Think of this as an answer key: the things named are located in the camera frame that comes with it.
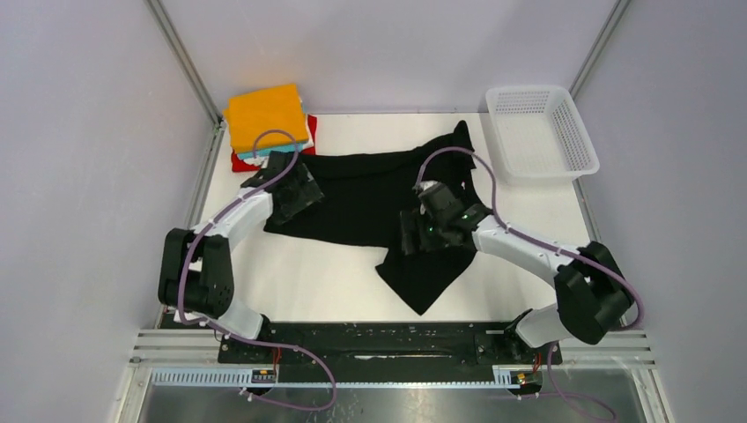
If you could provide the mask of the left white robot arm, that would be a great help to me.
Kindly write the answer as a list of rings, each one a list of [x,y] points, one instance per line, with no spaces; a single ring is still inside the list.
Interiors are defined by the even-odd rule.
[[[273,152],[228,204],[190,229],[172,229],[165,238],[159,302],[174,308],[180,323],[240,338],[240,351],[253,362],[268,359],[274,341],[262,331],[266,317],[234,295],[232,252],[259,226],[281,226],[322,201],[302,159],[297,152]]]

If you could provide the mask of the black t shirt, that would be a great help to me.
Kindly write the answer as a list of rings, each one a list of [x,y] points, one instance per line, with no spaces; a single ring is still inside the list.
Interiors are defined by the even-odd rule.
[[[405,255],[400,214],[420,206],[413,189],[420,167],[427,181],[445,183],[468,204],[479,202],[472,171],[475,163],[455,147],[472,149],[468,124],[409,151],[302,158],[323,199],[290,221],[266,223],[264,230],[293,238],[355,247],[385,248],[378,276],[417,315],[423,315],[472,264],[475,251],[448,248]]]

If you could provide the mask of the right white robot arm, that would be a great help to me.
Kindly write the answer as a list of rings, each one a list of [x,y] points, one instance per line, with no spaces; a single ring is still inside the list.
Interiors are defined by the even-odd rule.
[[[513,361],[526,363],[541,346],[568,338],[596,345],[633,305],[602,244],[573,248],[524,234],[442,182],[421,182],[416,193],[420,205],[399,215],[404,254],[468,249],[504,259],[553,288],[554,303],[529,309],[509,324],[505,349]]]

